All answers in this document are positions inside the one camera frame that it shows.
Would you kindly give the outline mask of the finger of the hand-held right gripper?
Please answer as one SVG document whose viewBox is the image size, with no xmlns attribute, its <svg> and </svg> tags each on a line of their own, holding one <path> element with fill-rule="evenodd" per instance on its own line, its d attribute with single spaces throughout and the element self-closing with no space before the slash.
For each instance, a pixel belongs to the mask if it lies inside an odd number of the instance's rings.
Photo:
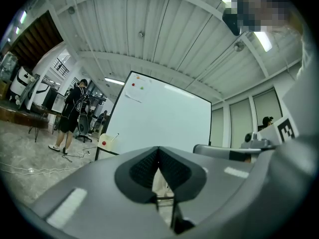
<svg viewBox="0 0 319 239">
<path fill-rule="evenodd" d="M 195 145 L 193 148 L 193 153 L 212 158 L 220 158 L 239 162 L 251 162 L 252 160 L 251 154 L 246 153 L 241 149 L 214 147 L 203 144 Z"/>
</svg>

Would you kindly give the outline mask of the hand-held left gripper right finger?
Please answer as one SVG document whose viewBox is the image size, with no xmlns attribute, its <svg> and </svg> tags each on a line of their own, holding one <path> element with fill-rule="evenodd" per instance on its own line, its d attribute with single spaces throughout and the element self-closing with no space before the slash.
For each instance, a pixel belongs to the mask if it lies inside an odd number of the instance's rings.
<svg viewBox="0 0 319 239">
<path fill-rule="evenodd" d="M 176 196 L 171 228 L 160 239 L 266 239 L 294 219 L 316 179 L 316 137 L 300 136 L 244 163 L 173 148 L 160 154 L 198 165 L 204 185 Z"/>
</svg>

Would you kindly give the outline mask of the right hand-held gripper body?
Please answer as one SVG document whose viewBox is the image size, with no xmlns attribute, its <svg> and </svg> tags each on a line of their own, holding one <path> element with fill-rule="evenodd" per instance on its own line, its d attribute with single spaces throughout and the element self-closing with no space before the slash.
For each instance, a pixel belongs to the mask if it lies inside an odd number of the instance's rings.
<svg viewBox="0 0 319 239">
<path fill-rule="evenodd" d="M 241 144 L 242 149 L 271 149 L 299 136 L 291 118 L 280 118 L 257 133 L 249 133 Z"/>
</svg>

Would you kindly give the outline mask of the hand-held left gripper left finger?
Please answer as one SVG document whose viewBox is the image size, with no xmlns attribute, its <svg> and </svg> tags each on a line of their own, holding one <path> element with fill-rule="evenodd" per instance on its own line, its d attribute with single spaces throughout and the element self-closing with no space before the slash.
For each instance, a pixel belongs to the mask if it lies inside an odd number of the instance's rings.
<svg viewBox="0 0 319 239">
<path fill-rule="evenodd" d="M 132 201 L 117 187 L 120 165 L 150 148 L 91 162 L 49 188 L 31 209 L 77 239 L 164 239 L 172 230 L 156 204 Z"/>
</svg>

